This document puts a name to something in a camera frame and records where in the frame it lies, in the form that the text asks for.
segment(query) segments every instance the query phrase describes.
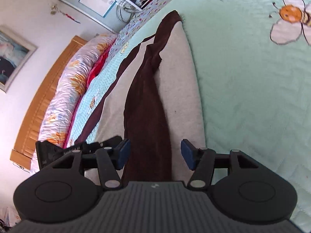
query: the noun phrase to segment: brown fabric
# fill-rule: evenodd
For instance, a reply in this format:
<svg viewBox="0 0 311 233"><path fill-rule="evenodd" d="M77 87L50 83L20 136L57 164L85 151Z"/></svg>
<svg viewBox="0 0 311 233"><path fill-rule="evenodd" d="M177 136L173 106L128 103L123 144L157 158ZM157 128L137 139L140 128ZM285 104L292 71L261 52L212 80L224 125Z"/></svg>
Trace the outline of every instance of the brown fabric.
<svg viewBox="0 0 311 233"><path fill-rule="evenodd" d="M152 39L154 37L154 35L145 38L143 42L148 41L149 39ZM107 90L107 92L104 94L104 96L102 97L102 99L100 100L99 104L97 105L97 107L94 109L94 111L92 112L92 114L90 115L89 119L87 120L86 124L84 125L84 128L80 134L80 136L77 138L77 140L75 141L75 144L81 143L86 141L87 137L90 135L90 133L92 132L92 130L95 128L95 126L97 125L97 123L100 120L101 117L101 113L103 111L103 107L104 107L104 102L105 99L107 98L107 96L111 93L111 91L114 89L114 87L116 86L116 84L118 83L119 78L121 77L121 75L123 74L123 72L126 70L126 68L129 66L129 64L134 60L134 58L136 57L137 53L139 52L139 48L140 48L140 44L138 44L137 46L135 46L131 52L129 53L129 55L121 62L118 72L117 72L117 76L116 76L116 80L110 85L109 89Z"/></svg>
<svg viewBox="0 0 311 233"><path fill-rule="evenodd" d="M170 12L162 20L128 91L124 109L124 137L131 141L131 155L123 172L124 183L172 180L169 128L154 74L161 63L159 53L179 21L177 11Z"/></svg>

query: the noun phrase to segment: white wall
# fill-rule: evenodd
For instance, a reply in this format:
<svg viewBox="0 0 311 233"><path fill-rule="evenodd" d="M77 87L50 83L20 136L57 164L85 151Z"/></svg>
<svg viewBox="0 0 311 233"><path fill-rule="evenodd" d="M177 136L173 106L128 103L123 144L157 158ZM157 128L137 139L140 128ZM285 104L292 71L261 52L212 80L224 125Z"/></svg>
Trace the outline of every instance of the white wall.
<svg viewBox="0 0 311 233"><path fill-rule="evenodd" d="M59 8L81 24L61 14L50 15L56 0L0 0L0 25L38 46L21 69L7 94L0 90L0 207L13 206L15 188L29 174L9 160L26 111L45 75L75 36L90 40L107 30L65 4Z"/></svg>

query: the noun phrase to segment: portrait photo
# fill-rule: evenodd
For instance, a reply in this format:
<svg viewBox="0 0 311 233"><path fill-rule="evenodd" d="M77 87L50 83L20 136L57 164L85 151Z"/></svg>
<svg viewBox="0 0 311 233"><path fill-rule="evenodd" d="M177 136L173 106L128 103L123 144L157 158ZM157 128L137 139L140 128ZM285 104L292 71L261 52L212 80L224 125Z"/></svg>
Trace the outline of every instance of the portrait photo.
<svg viewBox="0 0 311 233"><path fill-rule="evenodd" d="M0 26L0 89L7 92L19 70L36 50L36 46Z"/></svg>

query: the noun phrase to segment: red fabric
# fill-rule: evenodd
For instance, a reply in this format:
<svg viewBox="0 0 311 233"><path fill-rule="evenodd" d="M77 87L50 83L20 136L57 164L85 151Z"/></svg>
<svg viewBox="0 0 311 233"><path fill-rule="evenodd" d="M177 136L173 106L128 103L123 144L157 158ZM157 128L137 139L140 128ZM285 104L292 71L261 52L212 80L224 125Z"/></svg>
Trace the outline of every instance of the red fabric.
<svg viewBox="0 0 311 233"><path fill-rule="evenodd" d="M109 46L106 51L99 57L99 59L96 61L96 63L94 64L93 68L91 69L90 73L89 73L89 76L86 80L86 90L89 88L89 85L91 83L91 81L97 76L99 75L99 73L101 72L104 64L105 64L105 61L108 57L108 54L109 54L109 51L110 51L110 48L112 47ZM66 136L66 139L65 139L65 142L64 142L64 145L63 145L63 149L66 149L67 148L67 144L68 144L68 140L69 140L69 136L70 136L70 133L71 133L71 129L73 128L73 123L75 121L75 118L76 118L76 114L77 114L77 110L78 110L78 107L80 105L80 102L82 100L82 97L80 97L80 99L78 100L77 102L77 105L76 105L76 108L75 108L75 111L73 112L73 118L71 119L71 123L70 123L70 126L69 126L69 129L68 129L68 133L67 133L67 136Z"/></svg>

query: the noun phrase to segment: blue-bordered paper notice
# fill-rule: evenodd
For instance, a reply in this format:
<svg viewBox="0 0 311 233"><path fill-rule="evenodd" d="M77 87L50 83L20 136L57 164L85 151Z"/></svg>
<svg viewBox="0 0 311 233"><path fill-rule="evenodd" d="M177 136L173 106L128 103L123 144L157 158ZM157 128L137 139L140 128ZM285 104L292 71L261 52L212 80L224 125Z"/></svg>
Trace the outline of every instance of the blue-bordered paper notice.
<svg viewBox="0 0 311 233"><path fill-rule="evenodd" d="M102 17L105 17L116 3L115 0L79 0L79 2Z"/></svg>

